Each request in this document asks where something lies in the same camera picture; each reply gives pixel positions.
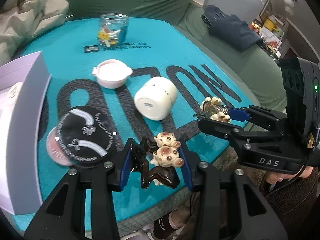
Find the operator hand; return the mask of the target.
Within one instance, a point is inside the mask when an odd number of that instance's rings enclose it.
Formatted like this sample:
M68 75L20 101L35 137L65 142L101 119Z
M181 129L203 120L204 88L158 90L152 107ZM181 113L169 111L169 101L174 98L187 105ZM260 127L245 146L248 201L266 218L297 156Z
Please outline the operator hand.
M313 167L307 166L303 173L299 176L300 178L308 178L313 172ZM295 174L284 174L276 172L266 172L265 180L269 184L275 184L276 182L283 181L283 179L292 179Z

